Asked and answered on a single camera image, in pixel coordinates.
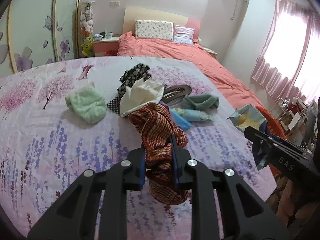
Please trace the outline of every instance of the wooden headboard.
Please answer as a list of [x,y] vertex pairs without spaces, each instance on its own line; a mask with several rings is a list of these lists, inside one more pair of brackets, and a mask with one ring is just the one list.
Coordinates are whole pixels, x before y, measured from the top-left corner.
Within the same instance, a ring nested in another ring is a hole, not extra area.
[[193,34],[193,39],[196,40],[199,37],[200,21],[198,20],[194,20],[179,14],[131,6],[125,9],[122,33],[132,31],[133,34],[135,34],[136,20],[174,22],[181,26],[194,28],[195,33]]

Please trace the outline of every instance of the pink bedspread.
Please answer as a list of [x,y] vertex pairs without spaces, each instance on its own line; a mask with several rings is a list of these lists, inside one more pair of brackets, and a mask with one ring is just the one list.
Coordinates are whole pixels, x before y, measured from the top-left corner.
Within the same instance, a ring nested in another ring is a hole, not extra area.
[[235,109],[249,103],[263,107],[257,96],[246,85],[196,42],[194,46],[190,46],[164,40],[136,39],[132,32],[127,32],[119,39],[118,56],[149,56],[190,61],[209,78]]

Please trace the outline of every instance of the mint green towel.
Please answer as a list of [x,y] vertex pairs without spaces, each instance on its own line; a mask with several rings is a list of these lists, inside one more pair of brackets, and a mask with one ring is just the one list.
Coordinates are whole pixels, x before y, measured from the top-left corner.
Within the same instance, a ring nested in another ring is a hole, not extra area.
[[219,97],[206,93],[196,96],[186,95],[182,102],[181,108],[205,111],[209,108],[218,108]]
[[104,97],[95,89],[93,82],[85,87],[71,91],[65,96],[67,107],[86,122],[94,124],[107,114]]

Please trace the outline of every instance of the white cloth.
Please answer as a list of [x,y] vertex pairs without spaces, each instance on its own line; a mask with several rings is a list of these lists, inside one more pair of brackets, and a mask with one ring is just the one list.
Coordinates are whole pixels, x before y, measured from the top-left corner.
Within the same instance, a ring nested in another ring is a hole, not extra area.
[[132,88],[126,86],[125,90],[120,101],[121,117],[139,110],[147,103],[159,103],[163,97],[164,84],[155,78],[149,78],[147,81],[141,78],[133,84]]

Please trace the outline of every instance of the metal bolt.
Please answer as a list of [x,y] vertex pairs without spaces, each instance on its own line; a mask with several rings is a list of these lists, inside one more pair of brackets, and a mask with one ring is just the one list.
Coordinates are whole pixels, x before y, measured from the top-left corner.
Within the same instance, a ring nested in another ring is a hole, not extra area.
[[194,159],[188,160],[187,163],[189,166],[196,166],[198,164],[198,162]]
[[128,167],[131,165],[131,162],[129,160],[124,160],[121,162],[121,166],[123,167]]
[[235,174],[235,171],[232,169],[226,169],[224,172],[227,176],[233,176]]
[[91,177],[93,175],[93,170],[85,170],[83,175],[86,177]]

